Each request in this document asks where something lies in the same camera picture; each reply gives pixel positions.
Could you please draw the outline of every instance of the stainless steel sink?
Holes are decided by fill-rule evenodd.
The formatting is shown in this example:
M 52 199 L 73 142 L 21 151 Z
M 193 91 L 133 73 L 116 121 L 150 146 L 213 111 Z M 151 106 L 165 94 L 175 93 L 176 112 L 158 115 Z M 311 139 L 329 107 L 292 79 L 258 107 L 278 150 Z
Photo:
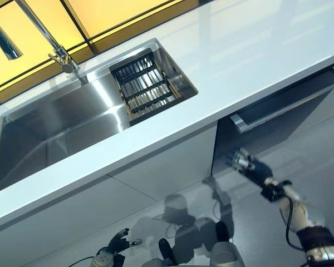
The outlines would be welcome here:
M 146 56 L 153 66 L 144 69 Z M 138 87 L 134 79 L 153 67 L 161 81 Z M 0 190 L 196 94 L 157 40 L 143 43 L 1 117 Z

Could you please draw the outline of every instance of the yellow wall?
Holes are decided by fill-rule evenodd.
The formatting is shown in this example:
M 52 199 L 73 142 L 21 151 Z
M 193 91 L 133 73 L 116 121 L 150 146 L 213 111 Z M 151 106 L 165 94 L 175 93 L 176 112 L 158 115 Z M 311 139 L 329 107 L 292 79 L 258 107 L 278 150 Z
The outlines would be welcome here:
M 185 0 L 174 0 L 169 4 L 165 4 L 162 7 L 146 14 L 144 16 L 139 16 L 137 19 L 120 26 L 119 28 L 105 33 L 104 35 L 95 38 L 94 42 L 98 51 L 104 51 L 109 47 L 116 45 L 119 42 L 124 41 L 129 37 L 130 34 L 138 34 L 144 29 L 155 26 L 154 23 L 158 24 L 158 19 L 153 18 L 152 24 L 138 24 L 145 18 L 148 18 L 152 14 L 158 13 L 165 8 L 172 7 L 173 5 L 184 2 Z M 40 18 L 42 23 L 51 32 L 54 38 L 62 44 L 66 49 L 75 46 L 78 43 L 83 42 L 83 37 L 80 35 L 78 29 L 71 21 L 69 15 L 66 13 L 60 0 L 26 0 L 28 5 L 33 9 L 35 14 Z M 160 4 L 166 2 L 166 0 L 65 0 L 68 4 L 69 9 L 73 11 L 73 15 L 77 18 L 79 25 L 82 27 L 83 31 L 86 33 L 87 37 L 92 37 L 97 35 L 121 22 L 128 20 L 129 18 L 138 16 L 139 14 L 154 8 Z M 185 1 L 187 3 L 182 7 L 181 10 L 186 12 L 191 8 L 195 7 L 194 2 L 197 0 Z M 33 23 L 27 18 L 27 16 L 22 12 L 15 1 L 0 0 L 0 5 L 7 3 L 6 5 L 0 7 L 0 27 L 5 31 L 7 36 L 15 43 L 18 49 L 23 53 L 23 56 L 16 60 L 9 61 L 4 53 L 0 49 L 0 85 L 13 77 L 20 75 L 22 72 L 36 66 L 37 64 L 48 59 L 48 53 L 53 52 L 53 48 L 45 40 L 43 35 L 37 30 Z M 170 16 L 177 16 L 180 14 L 177 9 L 171 9 L 174 11 L 170 12 Z M 161 18 L 161 21 L 166 21 L 171 18 L 166 17 Z M 133 31 L 120 31 L 125 27 L 131 26 Z M 122 34 L 113 36 L 115 33 L 120 32 Z M 105 40 L 105 37 L 112 36 L 112 39 Z M 92 56 L 89 50 L 82 50 L 82 48 L 87 48 L 86 44 L 75 48 L 70 51 L 79 51 L 80 61 L 86 60 Z M 54 61 L 32 70 L 10 83 L 0 87 L 0 102 L 3 102 L 20 92 L 29 89 L 31 86 L 36 85 L 41 80 L 49 78 L 55 73 L 57 73 L 58 68 L 56 68 L 53 73 L 53 67 L 55 67 Z M 51 72 L 47 71 L 47 66 L 50 66 Z M 40 78 L 42 74 L 37 72 L 42 70 L 45 78 Z
M 90 37 L 166 0 L 68 0 Z
M 65 48 L 83 41 L 59 0 L 26 0 L 54 38 Z M 0 8 L 0 26 L 23 56 L 8 60 L 0 49 L 0 84 L 48 59 L 53 48 L 16 2 Z

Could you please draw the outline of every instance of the chrome faucet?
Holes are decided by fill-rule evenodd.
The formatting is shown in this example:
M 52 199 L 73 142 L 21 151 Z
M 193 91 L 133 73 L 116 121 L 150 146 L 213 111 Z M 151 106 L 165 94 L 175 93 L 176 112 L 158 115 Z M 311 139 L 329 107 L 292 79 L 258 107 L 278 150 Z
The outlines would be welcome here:
M 18 6 L 24 11 L 24 13 L 29 17 L 37 29 L 43 34 L 45 39 L 53 47 L 53 51 L 56 54 L 48 54 L 48 56 L 61 65 L 63 72 L 72 73 L 77 72 L 79 69 L 78 64 L 72 59 L 68 52 L 61 46 L 54 37 L 50 34 L 47 28 L 42 24 L 40 19 L 32 11 L 25 0 L 15 0 Z M 14 43 L 7 37 L 2 29 L 0 29 L 0 47 L 7 56 L 9 60 L 16 59 L 22 55 Z
M 72 57 L 68 54 L 68 52 L 61 46 L 54 37 L 50 34 L 47 28 L 42 24 L 40 19 L 36 16 L 36 14 L 32 11 L 29 5 L 25 0 L 15 0 L 19 7 L 24 11 L 24 13 L 28 16 L 28 18 L 33 22 L 33 24 L 37 27 L 37 29 L 43 34 L 45 39 L 51 44 L 53 47 L 53 51 L 56 54 L 55 56 L 52 54 L 48 54 L 48 56 L 56 61 L 59 65 L 61 65 L 63 72 L 72 73 L 76 72 L 79 69 L 78 64 L 72 59 Z
M 5 32 L 0 28 L 0 48 L 4 52 L 8 60 L 15 60 L 22 56 L 20 50 L 9 39 Z

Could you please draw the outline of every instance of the dishwasher handle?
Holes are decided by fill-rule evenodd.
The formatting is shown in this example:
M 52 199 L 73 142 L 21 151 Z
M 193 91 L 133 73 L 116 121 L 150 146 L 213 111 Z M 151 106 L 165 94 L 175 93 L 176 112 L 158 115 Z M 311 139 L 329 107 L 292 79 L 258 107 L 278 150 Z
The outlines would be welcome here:
M 233 123 L 235 124 L 237 130 L 242 134 L 244 132 L 247 132 L 273 118 L 276 118 L 318 96 L 321 96 L 327 92 L 330 92 L 331 90 L 334 89 L 334 83 L 332 83 L 331 85 L 329 86 L 326 86 L 326 87 L 323 87 L 322 89 L 306 96 L 306 97 L 303 97 L 299 100 L 296 100 L 296 101 L 293 101 L 292 103 L 290 103 L 289 105 L 286 105 L 284 107 L 281 107 L 280 109 L 270 113 L 270 114 L 267 114 L 265 116 L 262 116 L 260 118 L 257 118 L 255 119 L 254 121 L 250 122 L 250 123 L 246 123 L 242 117 L 238 114 L 238 113 L 235 113 L 233 115 L 230 116 L 230 119 L 233 121 Z

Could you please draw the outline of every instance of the dish drying rack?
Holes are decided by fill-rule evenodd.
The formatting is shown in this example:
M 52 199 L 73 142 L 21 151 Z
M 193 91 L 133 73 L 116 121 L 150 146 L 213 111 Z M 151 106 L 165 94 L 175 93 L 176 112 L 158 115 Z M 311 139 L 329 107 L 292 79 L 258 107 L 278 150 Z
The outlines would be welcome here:
M 111 71 L 119 85 L 130 125 L 181 102 L 183 98 L 150 52 Z

